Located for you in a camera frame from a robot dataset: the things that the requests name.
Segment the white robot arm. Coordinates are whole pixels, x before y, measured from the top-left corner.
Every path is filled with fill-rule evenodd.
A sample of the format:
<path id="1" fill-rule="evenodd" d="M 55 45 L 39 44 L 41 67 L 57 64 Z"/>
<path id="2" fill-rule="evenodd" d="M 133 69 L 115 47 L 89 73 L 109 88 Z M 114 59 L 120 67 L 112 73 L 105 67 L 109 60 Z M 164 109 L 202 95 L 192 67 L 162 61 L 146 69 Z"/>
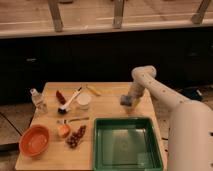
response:
<path id="1" fill-rule="evenodd" d="M 213 171 L 213 110 L 155 79 L 154 66 L 136 67 L 128 92 L 140 98 L 147 89 L 170 109 L 167 171 Z"/>

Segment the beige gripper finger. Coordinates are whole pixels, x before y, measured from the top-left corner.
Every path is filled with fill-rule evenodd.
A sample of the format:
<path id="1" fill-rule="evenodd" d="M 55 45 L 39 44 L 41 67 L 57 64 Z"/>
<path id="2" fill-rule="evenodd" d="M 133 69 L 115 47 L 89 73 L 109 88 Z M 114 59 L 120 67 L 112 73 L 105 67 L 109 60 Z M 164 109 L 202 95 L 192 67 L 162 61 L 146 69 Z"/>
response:
<path id="1" fill-rule="evenodd" d="M 141 98 L 134 99 L 132 109 L 135 110 L 135 108 L 140 104 L 140 102 L 141 102 Z"/>

